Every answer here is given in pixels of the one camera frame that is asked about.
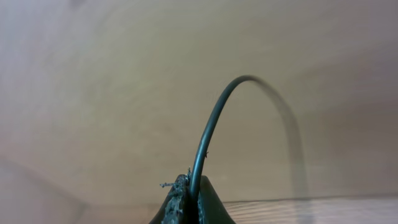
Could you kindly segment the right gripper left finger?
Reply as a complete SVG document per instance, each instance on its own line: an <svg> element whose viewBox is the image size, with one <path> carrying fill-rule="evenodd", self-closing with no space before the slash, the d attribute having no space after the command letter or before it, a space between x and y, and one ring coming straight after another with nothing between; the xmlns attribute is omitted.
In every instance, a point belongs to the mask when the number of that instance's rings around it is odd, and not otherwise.
<svg viewBox="0 0 398 224"><path fill-rule="evenodd" d="M191 178L191 170L188 168L186 174L180 174L171 183L160 184L162 188L170 187L170 190L155 214L150 224L184 224L187 222L187 197Z"/></svg>

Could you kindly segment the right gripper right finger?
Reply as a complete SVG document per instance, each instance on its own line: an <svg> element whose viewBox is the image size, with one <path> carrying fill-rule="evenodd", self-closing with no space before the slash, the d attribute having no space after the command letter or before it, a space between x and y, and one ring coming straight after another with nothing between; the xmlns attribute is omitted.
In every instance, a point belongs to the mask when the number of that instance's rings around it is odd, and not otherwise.
<svg viewBox="0 0 398 224"><path fill-rule="evenodd" d="M209 178L204 175L201 177L198 196L198 219L200 224L235 224Z"/></svg>

